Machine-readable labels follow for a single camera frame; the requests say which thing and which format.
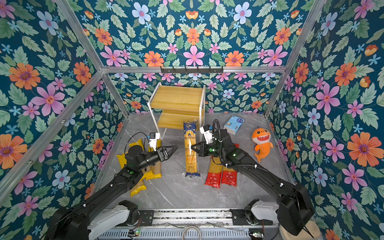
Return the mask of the blue gold spaghetti bag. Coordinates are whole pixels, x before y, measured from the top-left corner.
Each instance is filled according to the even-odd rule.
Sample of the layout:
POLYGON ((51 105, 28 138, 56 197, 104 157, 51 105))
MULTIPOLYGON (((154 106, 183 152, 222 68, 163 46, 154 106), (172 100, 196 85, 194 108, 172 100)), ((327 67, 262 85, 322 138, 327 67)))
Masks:
POLYGON ((186 156, 186 177, 200 177, 200 171, 197 162, 197 153, 192 150, 192 145, 196 144, 197 122, 184 122, 184 142, 186 156))

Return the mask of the red spaghetti bag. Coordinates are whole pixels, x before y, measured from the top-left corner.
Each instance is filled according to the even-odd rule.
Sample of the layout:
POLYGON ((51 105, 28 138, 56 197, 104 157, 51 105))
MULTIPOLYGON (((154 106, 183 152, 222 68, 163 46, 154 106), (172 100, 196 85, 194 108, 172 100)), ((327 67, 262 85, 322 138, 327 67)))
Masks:
POLYGON ((223 166, 218 157, 211 156, 205 185, 219 189, 221 186, 223 166))
POLYGON ((229 169, 223 166, 222 168, 222 184, 229 186, 237 186, 237 172, 234 169, 229 169))

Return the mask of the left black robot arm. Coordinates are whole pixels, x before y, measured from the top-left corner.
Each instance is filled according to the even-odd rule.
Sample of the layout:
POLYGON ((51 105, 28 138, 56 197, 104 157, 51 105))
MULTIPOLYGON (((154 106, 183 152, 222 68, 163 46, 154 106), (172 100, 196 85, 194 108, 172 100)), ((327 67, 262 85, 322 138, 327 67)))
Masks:
POLYGON ((139 217, 136 204, 122 201, 112 210, 106 212, 105 208, 139 183, 143 169, 168 160, 177 149, 175 145, 159 147, 153 152, 144 151, 140 146, 129 148, 125 155, 127 164, 108 184, 81 203, 62 207, 54 213, 43 239, 95 240, 119 224, 135 224, 139 217))

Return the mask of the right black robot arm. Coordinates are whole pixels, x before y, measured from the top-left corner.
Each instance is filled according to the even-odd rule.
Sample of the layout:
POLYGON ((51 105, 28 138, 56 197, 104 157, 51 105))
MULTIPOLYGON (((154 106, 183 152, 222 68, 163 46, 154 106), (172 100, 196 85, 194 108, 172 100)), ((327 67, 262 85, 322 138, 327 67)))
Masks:
POLYGON ((205 141, 191 146, 200 157, 213 156, 221 164, 248 177, 265 190, 279 205, 277 220, 291 235, 297 236, 315 213, 307 188, 302 184, 291 184, 274 175, 246 151, 238 148, 225 130, 214 133, 214 141, 205 141))

